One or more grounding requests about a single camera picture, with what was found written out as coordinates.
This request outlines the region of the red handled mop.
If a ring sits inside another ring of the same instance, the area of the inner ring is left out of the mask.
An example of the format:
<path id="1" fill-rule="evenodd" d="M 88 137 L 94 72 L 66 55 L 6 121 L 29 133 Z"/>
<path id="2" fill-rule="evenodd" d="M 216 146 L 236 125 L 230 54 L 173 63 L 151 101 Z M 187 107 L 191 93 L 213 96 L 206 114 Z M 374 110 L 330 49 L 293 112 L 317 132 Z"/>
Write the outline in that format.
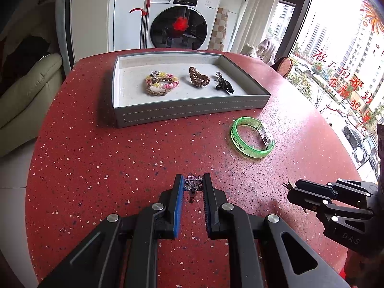
<path id="1" fill-rule="evenodd" d="M 148 16 L 151 0 L 145 0 L 144 8 L 133 8 L 129 13 L 139 11 L 141 13 L 140 49 L 146 48 L 146 35 L 148 29 Z"/>

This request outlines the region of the beige looped hair clip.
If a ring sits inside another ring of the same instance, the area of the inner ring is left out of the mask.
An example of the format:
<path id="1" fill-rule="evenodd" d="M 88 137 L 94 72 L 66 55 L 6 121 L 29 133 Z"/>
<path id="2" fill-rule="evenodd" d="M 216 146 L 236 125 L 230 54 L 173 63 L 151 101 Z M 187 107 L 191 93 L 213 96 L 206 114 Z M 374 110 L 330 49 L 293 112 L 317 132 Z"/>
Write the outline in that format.
<path id="1" fill-rule="evenodd" d="M 283 183 L 283 186 L 287 188 L 288 190 L 292 190 L 295 188 L 295 185 L 291 184 L 291 182 L 288 180 L 286 183 Z"/>

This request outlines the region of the black claw hair clip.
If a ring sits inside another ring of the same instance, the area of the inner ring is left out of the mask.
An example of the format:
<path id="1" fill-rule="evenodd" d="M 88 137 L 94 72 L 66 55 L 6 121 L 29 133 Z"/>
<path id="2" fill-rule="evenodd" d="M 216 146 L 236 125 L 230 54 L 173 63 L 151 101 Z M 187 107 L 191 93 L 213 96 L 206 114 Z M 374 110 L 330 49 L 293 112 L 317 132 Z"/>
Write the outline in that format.
<path id="1" fill-rule="evenodd" d="M 218 78 L 218 84 L 216 85 L 217 90 L 223 90 L 228 94 L 233 94 L 234 89 L 232 88 L 232 85 L 222 77 Z"/>

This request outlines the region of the green translucent bangle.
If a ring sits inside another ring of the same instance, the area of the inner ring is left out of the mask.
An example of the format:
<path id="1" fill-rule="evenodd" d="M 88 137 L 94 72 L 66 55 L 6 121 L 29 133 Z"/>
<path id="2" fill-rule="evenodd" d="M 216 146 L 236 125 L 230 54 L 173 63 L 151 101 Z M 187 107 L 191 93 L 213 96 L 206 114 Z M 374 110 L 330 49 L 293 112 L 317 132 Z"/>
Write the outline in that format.
<path id="1" fill-rule="evenodd" d="M 253 128 L 261 137 L 265 148 L 263 150 L 256 149 L 255 147 L 252 147 L 246 143 L 238 132 L 238 128 L 240 126 Z M 248 116 L 239 117 L 234 121 L 230 130 L 230 139 L 232 144 L 234 144 L 234 146 L 241 153 L 243 153 L 243 155 L 252 159 L 265 158 L 275 147 L 275 140 L 273 139 L 272 135 L 268 133 L 265 125 L 260 120 Z"/>

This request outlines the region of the silver metal hair barrette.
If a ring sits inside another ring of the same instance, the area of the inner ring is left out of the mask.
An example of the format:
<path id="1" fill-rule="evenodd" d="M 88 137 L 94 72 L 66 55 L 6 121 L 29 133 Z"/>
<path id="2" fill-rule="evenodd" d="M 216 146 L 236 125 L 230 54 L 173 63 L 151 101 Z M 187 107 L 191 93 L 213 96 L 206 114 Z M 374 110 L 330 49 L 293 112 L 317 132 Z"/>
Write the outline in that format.
<path id="1" fill-rule="evenodd" d="M 203 180 L 201 175 L 188 175 L 184 181 L 184 191 L 189 193 L 189 203 L 193 204 L 198 192 L 202 191 Z"/>

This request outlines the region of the wooden chair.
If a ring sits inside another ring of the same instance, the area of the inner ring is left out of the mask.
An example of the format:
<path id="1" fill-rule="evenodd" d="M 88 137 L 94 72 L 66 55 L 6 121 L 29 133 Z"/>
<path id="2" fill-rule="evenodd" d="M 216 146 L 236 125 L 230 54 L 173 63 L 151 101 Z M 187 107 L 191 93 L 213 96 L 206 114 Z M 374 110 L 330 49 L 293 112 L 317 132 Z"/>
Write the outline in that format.
<path id="1" fill-rule="evenodd" d="M 287 78 L 293 66 L 293 61 L 288 57 L 279 58 L 275 64 L 271 66 L 283 78 Z"/>

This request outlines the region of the cream leather sofa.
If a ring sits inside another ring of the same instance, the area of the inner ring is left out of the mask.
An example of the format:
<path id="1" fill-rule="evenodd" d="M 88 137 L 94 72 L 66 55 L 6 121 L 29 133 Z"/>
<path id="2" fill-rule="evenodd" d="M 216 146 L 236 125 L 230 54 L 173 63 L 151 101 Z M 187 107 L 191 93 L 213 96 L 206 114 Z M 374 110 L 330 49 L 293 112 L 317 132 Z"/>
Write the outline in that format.
<path id="1" fill-rule="evenodd" d="M 62 57 L 49 54 L 1 96 L 2 157 L 37 138 L 62 82 Z"/>

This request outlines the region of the grey jewelry tray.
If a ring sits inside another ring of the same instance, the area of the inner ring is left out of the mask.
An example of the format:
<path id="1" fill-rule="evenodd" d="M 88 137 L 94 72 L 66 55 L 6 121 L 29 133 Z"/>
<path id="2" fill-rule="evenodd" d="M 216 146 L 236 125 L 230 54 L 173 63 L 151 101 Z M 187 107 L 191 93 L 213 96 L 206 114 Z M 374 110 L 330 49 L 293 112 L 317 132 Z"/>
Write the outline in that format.
<path id="1" fill-rule="evenodd" d="M 164 96 L 146 91 L 146 77 L 168 72 L 179 84 Z M 216 72 L 234 89 L 217 90 Z M 270 93 L 227 56 L 202 51 L 119 55 L 114 64 L 112 105 L 119 127 L 200 114 L 264 108 Z"/>

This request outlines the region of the checkered cloth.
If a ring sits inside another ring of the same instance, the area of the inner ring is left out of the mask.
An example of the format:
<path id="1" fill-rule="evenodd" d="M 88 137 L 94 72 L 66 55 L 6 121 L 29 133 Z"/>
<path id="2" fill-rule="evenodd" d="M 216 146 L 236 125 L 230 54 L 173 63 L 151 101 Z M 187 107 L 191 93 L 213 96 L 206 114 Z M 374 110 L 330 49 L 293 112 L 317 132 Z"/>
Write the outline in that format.
<path id="1" fill-rule="evenodd" d="M 224 50 L 224 43 L 227 34 L 228 9 L 219 7 L 211 32 L 211 38 L 208 45 L 209 50 Z"/>

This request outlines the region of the white curtain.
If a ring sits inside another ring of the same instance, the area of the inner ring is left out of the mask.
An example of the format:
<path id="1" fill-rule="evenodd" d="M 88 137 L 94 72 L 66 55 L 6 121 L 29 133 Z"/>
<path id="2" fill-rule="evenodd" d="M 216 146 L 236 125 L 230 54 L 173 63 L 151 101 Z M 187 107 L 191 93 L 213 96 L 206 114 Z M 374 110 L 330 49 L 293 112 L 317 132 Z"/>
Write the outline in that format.
<path id="1" fill-rule="evenodd" d="M 257 46 L 265 37 L 279 0 L 245 0 L 230 43 L 230 52 L 240 53 L 246 44 Z"/>

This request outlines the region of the white washing machine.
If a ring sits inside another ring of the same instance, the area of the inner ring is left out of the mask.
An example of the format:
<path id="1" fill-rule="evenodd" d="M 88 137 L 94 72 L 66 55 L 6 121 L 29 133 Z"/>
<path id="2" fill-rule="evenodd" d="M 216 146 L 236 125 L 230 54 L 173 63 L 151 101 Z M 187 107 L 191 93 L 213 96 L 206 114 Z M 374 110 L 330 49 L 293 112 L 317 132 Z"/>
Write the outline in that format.
<path id="1" fill-rule="evenodd" d="M 219 0 L 150 0 L 147 48 L 207 50 Z"/>

